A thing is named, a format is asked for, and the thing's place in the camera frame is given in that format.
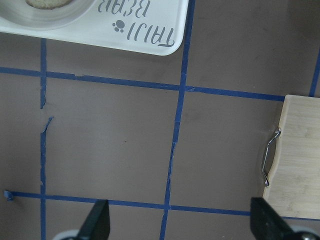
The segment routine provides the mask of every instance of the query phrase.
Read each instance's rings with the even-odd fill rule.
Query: wire handle
[[[269,140],[268,144],[266,145],[266,148],[265,148],[265,151],[264,151],[261,171],[262,171],[262,174],[264,176],[264,184],[265,184],[266,187],[269,187],[269,185],[270,185],[268,176],[265,173],[265,166],[266,166],[267,156],[268,156],[268,152],[269,152],[269,147],[280,136],[280,134],[281,134],[281,128],[278,127],[274,131],[274,134],[273,134],[272,138]]]

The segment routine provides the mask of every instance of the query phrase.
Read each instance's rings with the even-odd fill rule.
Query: blue painter's tape
[[[148,209],[164,209],[165,208],[163,204],[135,202],[135,201],[109,200],[109,204],[117,205],[117,206],[136,207],[136,208],[148,208]]]
[[[102,83],[102,84],[115,84],[123,86],[132,86],[132,87],[141,87],[141,88],[150,88],[150,89],[163,89],[178,91],[179,86],[174,84],[158,83],[158,82],[147,82],[147,81],[135,81],[135,80],[126,80],[126,79],[117,79],[101,76],[75,76],[70,73],[61,73],[61,72],[47,72],[48,78],[56,79],[67,79],[67,80],[77,80],[83,82],[91,83]]]
[[[47,140],[47,129],[49,124],[51,123],[52,119],[54,117],[51,116],[48,119],[48,122],[44,126],[43,131],[40,134],[40,165],[41,165],[41,171],[40,171],[40,180],[41,180],[41,186],[40,186],[40,193],[42,195],[46,194],[46,140]]]
[[[303,220],[303,221],[315,221],[320,222],[320,219],[315,218],[302,218],[302,217],[291,217],[291,216],[283,216],[284,219],[292,219],[292,220]]]
[[[32,198],[32,199],[41,199],[41,194],[37,193],[29,193],[29,192],[20,192],[20,191],[12,191],[11,192],[15,197],[22,197],[22,198]]]
[[[164,213],[161,221],[161,229],[160,229],[160,236],[159,236],[160,240],[164,240],[166,235],[168,209],[170,207],[170,196],[171,196],[171,175],[173,170],[175,149],[179,139],[182,111],[184,107],[185,91],[186,91],[186,84],[187,84],[189,49],[190,49],[190,43],[191,43],[195,4],[196,4],[195,0],[189,0],[188,14],[187,14],[186,25],[185,25],[185,38],[184,38],[182,64],[181,64],[179,96],[178,96],[178,102],[177,102],[175,119],[174,119],[172,145],[171,145],[168,175],[166,180],[166,188],[165,188],[165,196],[164,196]]]
[[[249,211],[237,211],[237,210],[226,210],[226,209],[193,207],[193,206],[171,205],[170,206],[170,210],[186,211],[186,212],[197,212],[197,213],[210,213],[210,214],[226,214],[226,215],[250,216],[250,212]]]
[[[40,229],[41,229],[41,240],[47,239],[46,232],[46,141],[47,141],[47,130],[48,126],[51,123],[54,117],[49,117],[46,125],[43,128],[43,131],[40,134]]]
[[[68,201],[68,202],[78,202],[78,203],[95,203],[98,199],[86,198],[86,197],[76,197],[76,196],[59,196],[59,195],[46,195],[48,200],[58,200],[58,201]]]
[[[47,41],[45,38],[41,38],[41,51],[40,51],[40,109],[43,109],[46,104],[46,91],[47,91]]]
[[[254,93],[254,92],[246,92],[246,91],[233,91],[233,90],[198,87],[198,86],[186,86],[185,90],[186,92],[198,92],[198,93],[204,93],[204,94],[222,95],[222,96],[248,98],[248,99],[260,99],[260,100],[270,100],[270,101],[279,101],[279,102],[283,102],[285,100],[285,97],[280,95],[271,95],[271,94]]]
[[[3,195],[6,198],[7,201],[13,201],[14,200],[14,195],[12,194],[12,192],[4,190],[3,191]]]
[[[176,149],[176,142],[172,143],[171,146],[171,153],[170,153],[170,161],[169,161],[169,168],[168,168],[168,176],[166,180],[166,188],[165,188],[165,196],[164,196],[164,205],[169,208],[170,204],[170,196],[171,196],[171,174],[172,174],[172,169],[173,169],[173,164],[174,164],[174,154],[175,154],[175,149]]]
[[[318,57],[315,63],[315,69],[314,69],[314,74],[313,74],[312,83],[310,87],[309,97],[315,96],[319,75],[320,75],[320,49],[319,49]]]
[[[77,196],[59,196],[59,195],[47,195],[45,198],[48,200],[69,201],[69,202],[79,202],[79,203],[93,203],[93,204],[96,201],[100,200],[97,198],[77,197]],[[164,209],[163,204],[136,202],[136,201],[119,201],[119,200],[108,200],[108,202],[110,205],[117,205],[117,206],[149,208],[149,209]]]
[[[167,228],[167,220],[168,220],[168,210],[165,209],[161,221],[161,229],[160,229],[160,237],[159,240],[165,240],[166,236],[166,228]]]
[[[41,72],[39,72],[39,71],[18,69],[18,68],[11,68],[11,67],[2,67],[2,66],[0,66],[0,73],[24,75],[24,76],[31,76],[31,77],[40,77],[41,76]]]

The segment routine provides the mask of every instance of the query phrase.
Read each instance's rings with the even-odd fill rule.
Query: torn tape
[[[3,195],[4,195],[4,197],[6,198],[7,201],[13,201],[14,200],[14,195],[10,191],[4,190],[3,191]]]
[[[49,124],[51,123],[52,119],[54,119],[54,116],[49,117],[48,122],[47,122],[46,125],[44,126],[43,131],[41,132],[42,134],[44,134],[44,133],[47,131],[48,126],[49,126]]]

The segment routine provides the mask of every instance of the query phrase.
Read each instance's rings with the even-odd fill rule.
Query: white tray
[[[0,17],[0,32],[165,56],[182,43],[188,2],[97,0],[80,19],[58,29],[34,30]]]

